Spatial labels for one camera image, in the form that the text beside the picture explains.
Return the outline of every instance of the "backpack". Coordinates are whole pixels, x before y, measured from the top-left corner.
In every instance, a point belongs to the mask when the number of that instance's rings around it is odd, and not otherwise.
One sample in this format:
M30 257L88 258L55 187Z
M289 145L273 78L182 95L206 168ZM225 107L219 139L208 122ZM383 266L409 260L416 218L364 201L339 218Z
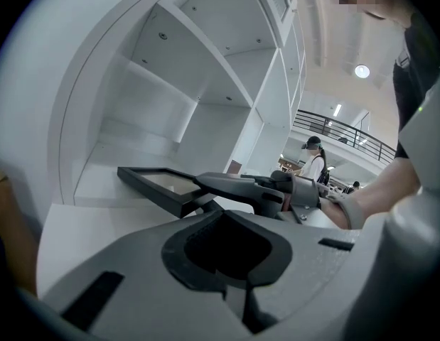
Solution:
M316 159L316 158L322 158L321 156L316 156L314 159L313 159L313 161ZM317 182L318 183L320 183L321 185L327 185L327 183L328 183L328 181L331 179L331 173L330 173L330 171L328 170L328 169L323 169L322 170L322 172L321 172L321 174L319 175L319 178L318 178L318 180L317 180Z

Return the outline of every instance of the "black frame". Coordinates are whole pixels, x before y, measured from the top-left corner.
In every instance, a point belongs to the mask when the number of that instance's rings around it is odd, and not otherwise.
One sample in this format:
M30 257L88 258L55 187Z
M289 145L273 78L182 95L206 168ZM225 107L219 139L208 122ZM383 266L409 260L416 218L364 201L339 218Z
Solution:
M141 193L150 201L170 212L178 218L196 211L200 207L205 207L216 195L203 189L179 195L174 193L151 180L145 179L141 174L170 174L193 181L195 176L178 172L170 168L139 168L139 167L118 167L117 175L127 185Z

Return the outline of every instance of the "person's hand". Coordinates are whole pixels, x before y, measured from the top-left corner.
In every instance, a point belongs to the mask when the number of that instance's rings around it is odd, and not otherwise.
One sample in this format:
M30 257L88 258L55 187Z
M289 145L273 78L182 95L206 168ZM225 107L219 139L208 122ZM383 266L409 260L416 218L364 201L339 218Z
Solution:
M320 198L321 210L341 229L348 229L348 219L339 205L325 198Z

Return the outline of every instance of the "person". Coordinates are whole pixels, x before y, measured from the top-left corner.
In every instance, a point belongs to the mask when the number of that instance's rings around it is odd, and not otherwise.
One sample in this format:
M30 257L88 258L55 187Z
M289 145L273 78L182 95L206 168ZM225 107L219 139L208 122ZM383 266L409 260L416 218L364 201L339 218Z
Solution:
M428 11L421 1L419 0L420 8ZM404 50L399 57L395 57L393 70L401 131L420 107L426 93L439 76L439 40L431 26L409 0L340 0L340 3L356 5L361 11L377 20L390 19L405 29ZM432 15L430 14L431 24L434 25L435 20ZM375 213L390 211L398 201L415 194L419 187L416 171L401 144L398 143L393 162L373 183L360 191L355 191L350 197L357 202L365 218L368 218ZM321 209L340 228L348 228L345 213L337 204L321 199Z
M38 245L22 217L11 183L0 171L0 264L7 268L14 284L35 296L37 253Z
M351 193L354 193L356 190L360 189L360 182L355 181L353 183L353 186L348 186L343 190L343 193L345 193L346 195L350 195Z
M326 151L322 147L321 140L317 136L312 136L302 146L302 149L308 151L310 158L302 169L295 170L294 174L318 182L321 174L327 171Z

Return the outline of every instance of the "balcony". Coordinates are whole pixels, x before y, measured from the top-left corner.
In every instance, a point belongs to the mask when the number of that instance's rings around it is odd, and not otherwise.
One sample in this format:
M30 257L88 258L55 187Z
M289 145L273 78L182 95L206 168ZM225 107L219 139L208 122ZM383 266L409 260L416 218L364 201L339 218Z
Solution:
M390 164L395 157L395 150L375 137L340 121L313 112L299 110L293 126L339 141L367 154L385 166Z

